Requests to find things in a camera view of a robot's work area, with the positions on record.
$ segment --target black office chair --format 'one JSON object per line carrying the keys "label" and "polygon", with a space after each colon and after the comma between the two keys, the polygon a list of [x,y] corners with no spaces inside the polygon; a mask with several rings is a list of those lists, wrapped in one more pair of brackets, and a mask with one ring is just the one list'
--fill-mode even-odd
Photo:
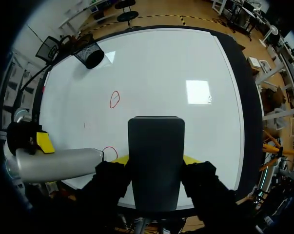
{"label": "black office chair", "polygon": [[[128,29],[132,28],[139,28],[140,26],[134,26],[131,27],[130,21],[138,17],[138,12],[137,11],[132,11],[131,6],[135,5],[136,1],[135,0],[124,0],[124,1],[119,1],[117,4],[115,4],[115,8],[117,10],[123,9],[123,14],[120,14],[117,18],[118,22],[128,22]],[[124,8],[129,7],[130,11],[125,12]]]}
{"label": "black office chair", "polygon": [[62,43],[65,39],[71,38],[71,36],[65,36],[61,38],[61,40],[57,40],[51,36],[48,36],[47,39],[40,46],[38,52],[35,57],[40,58],[41,60],[46,62],[46,65],[51,64],[56,59],[56,54],[59,52]]}

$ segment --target black stool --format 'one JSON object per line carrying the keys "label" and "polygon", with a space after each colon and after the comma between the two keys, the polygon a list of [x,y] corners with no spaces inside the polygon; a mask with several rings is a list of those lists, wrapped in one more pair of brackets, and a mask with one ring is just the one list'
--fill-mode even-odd
{"label": "black stool", "polygon": [[[123,14],[119,15],[117,20],[118,22],[128,22],[128,29],[132,28],[139,28],[140,26],[134,26],[131,27],[130,20],[133,20],[138,17],[138,12],[137,11],[132,11],[131,6],[135,5],[136,1],[135,0],[124,0],[124,1],[119,1],[117,4],[115,4],[115,8],[117,10],[123,9]],[[125,12],[124,8],[129,7],[130,11]]]}

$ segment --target black mesh trash can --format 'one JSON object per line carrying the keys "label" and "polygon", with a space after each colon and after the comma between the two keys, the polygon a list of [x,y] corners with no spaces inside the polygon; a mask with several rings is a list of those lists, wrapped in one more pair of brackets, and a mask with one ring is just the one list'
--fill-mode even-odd
{"label": "black mesh trash can", "polygon": [[73,54],[88,69],[96,67],[103,60],[104,52],[96,42],[89,44]]}

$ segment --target white desk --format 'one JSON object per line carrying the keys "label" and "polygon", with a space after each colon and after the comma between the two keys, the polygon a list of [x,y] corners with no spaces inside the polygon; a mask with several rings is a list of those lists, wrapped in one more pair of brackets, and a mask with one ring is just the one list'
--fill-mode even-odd
{"label": "white desk", "polygon": [[[63,27],[64,27],[64,25],[67,25],[67,26],[72,30],[74,36],[76,36],[76,35],[78,34],[78,31],[72,26],[72,24],[70,23],[70,21],[71,21],[72,19],[74,19],[76,16],[78,16],[79,14],[83,13],[84,11],[87,11],[87,10],[89,10],[90,8],[93,8],[93,7],[99,5],[99,4],[103,3],[103,2],[106,2],[106,1],[108,1],[108,0],[98,0],[98,1],[96,1],[96,2],[94,2],[94,3],[92,3],[92,4],[90,4],[89,6],[83,8],[82,10],[77,11],[77,12],[76,12],[75,14],[73,14],[71,17],[69,17],[69,18],[67,18],[66,20],[64,20],[64,21],[59,25],[59,29],[62,30],[64,33],[66,33],[66,32],[64,31]],[[104,19],[109,18],[109,17],[112,17],[112,16],[114,16],[114,14],[113,14],[113,15],[108,15],[108,16],[105,16],[105,17],[102,17],[102,18],[96,20],[95,22],[98,22],[98,21],[100,21],[100,20],[104,20]]]}
{"label": "white desk", "polygon": [[[244,156],[243,113],[218,39],[199,30],[161,28],[124,33],[98,44],[106,55],[99,66],[89,70],[68,57],[46,81],[39,123],[55,149],[113,146],[125,156],[129,119],[178,116],[185,121],[184,154],[210,161],[220,180],[237,189]],[[114,91],[120,98],[110,108]],[[116,158],[112,149],[104,152],[108,161]],[[91,178],[65,183],[82,188]],[[119,205],[135,207],[131,185]],[[177,209],[192,207],[181,185]]]}

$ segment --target yellow tape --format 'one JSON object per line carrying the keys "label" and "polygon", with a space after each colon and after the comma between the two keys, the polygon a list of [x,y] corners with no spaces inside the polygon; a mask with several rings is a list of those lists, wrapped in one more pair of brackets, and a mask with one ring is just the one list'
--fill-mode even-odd
{"label": "yellow tape", "polygon": [[[112,162],[118,162],[118,163],[126,165],[128,160],[129,160],[129,156],[125,155],[123,157],[117,158],[116,160],[113,160]],[[189,156],[186,156],[186,155],[184,155],[184,161],[185,161],[186,165],[192,164],[192,163],[201,163],[199,160],[196,160],[196,159],[189,157]]]}
{"label": "yellow tape", "polygon": [[181,20],[181,22],[182,22],[182,25],[186,26],[186,23],[185,23],[183,17],[182,17],[182,16],[179,16],[179,17],[180,17],[180,20]]}
{"label": "yellow tape", "polygon": [[[217,23],[217,24],[220,24],[220,25],[225,26],[223,23],[220,23],[220,22],[219,22],[219,21],[221,21],[220,19],[213,19],[213,20],[210,20],[210,19],[204,19],[204,18],[194,17],[194,16],[152,15],[152,16],[138,16],[137,18],[151,18],[151,17],[161,17],[161,16],[173,16],[173,17],[179,17],[179,18],[181,19],[181,22],[182,22],[182,24],[183,24],[184,26],[186,26],[186,23],[185,23],[185,20],[183,19],[183,17],[186,17],[186,18],[193,18],[193,19],[198,19],[198,20],[204,20],[204,21],[208,21],[208,22],[211,22],[211,23]],[[95,28],[95,29],[93,29],[93,30],[91,30],[91,31],[88,31],[88,33],[91,33],[91,32],[93,32],[93,31],[95,31],[95,30],[98,30],[98,29],[100,29],[100,28],[103,28],[103,27],[106,27],[106,26],[109,26],[109,25],[112,25],[112,24],[115,24],[115,23],[120,23],[120,22],[117,21],[117,22],[113,22],[113,23],[109,23],[109,24],[106,24],[106,25],[100,26],[100,27]]]}
{"label": "yellow tape", "polygon": [[48,133],[36,133],[36,142],[45,154],[54,153],[55,149]]}

